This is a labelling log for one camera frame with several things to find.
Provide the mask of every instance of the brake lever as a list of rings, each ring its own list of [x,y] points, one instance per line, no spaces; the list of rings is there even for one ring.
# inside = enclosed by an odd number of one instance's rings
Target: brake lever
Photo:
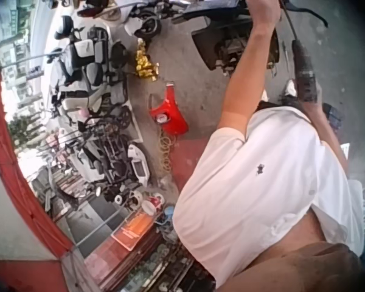
[[[308,9],[308,8],[299,8],[297,6],[295,6],[293,3],[291,3],[290,0],[283,0],[285,8],[288,11],[292,11],[292,12],[305,12],[305,13],[309,13],[313,16],[315,16],[317,19],[320,19],[324,26],[329,27],[329,23],[327,22],[327,20],[325,18],[323,18],[322,16],[320,16],[319,14],[317,14],[315,11]]]

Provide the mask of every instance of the concrete floor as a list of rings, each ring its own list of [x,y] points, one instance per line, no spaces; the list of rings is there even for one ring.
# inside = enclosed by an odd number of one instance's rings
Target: concrete floor
[[[315,10],[329,22],[326,29],[320,20],[309,14],[291,13],[299,38],[312,54],[324,101],[344,115],[338,136],[341,143],[350,143],[350,177],[360,180],[365,187],[365,23],[360,15],[354,14],[352,7],[340,0],[293,2],[299,7]],[[221,71],[207,69],[193,45],[190,33],[205,26],[203,19],[178,25],[163,21],[162,25],[162,33],[154,38],[149,49],[151,59],[160,63],[159,80],[130,78],[129,82],[130,100],[156,176],[162,175],[162,171],[158,162],[158,128],[147,111],[149,94],[163,97],[166,82],[175,82],[178,106],[189,124],[189,132],[180,140],[205,140],[219,120],[228,82]],[[292,37],[285,17],[277,26],[277,32],[280,46],[284,40],[292,60]],[[281,49],[277,75],[273,78],[268,72],[267,76],[266,90],[270,101],[277,100],[289,77]]]

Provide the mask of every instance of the red motorcycle part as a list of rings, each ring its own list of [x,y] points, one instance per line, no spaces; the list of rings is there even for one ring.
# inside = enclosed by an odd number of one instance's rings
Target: red motorcycle part
[[[165,100],[157,108],[151,108],[149,98],[148,111],[153,120],[170,135],[182,135],[188,131],[188,124],[180,113],[175,99],[175,85],[173,82],[166,84]]]

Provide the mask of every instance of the power drill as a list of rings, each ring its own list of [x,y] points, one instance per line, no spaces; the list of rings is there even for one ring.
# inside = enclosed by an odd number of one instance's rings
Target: power drill
[[[311,56],[296,35],[291,18],[287,12],[283,0],[279,0],[290,24],[294,40],[292,41],[292,52],[294,61],[294,75],[296,80],[297,97],[301,102],[316,103],[318,91],[316,89],[315,72],[312,67]]]

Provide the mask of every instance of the man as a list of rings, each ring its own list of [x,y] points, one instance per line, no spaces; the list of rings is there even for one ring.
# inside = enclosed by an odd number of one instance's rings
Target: man
[[[302,111],[258,107],[278,1],[247,0],[248,45],[229,81],[217,131],[173,216],[181,242],[222,291],[280,291],[278,285],[308,291],[317,282],[330,288],[332,279],[345,283],[360,271],[361,185],[347,179],[346,158],[321,103],[299,102]]]

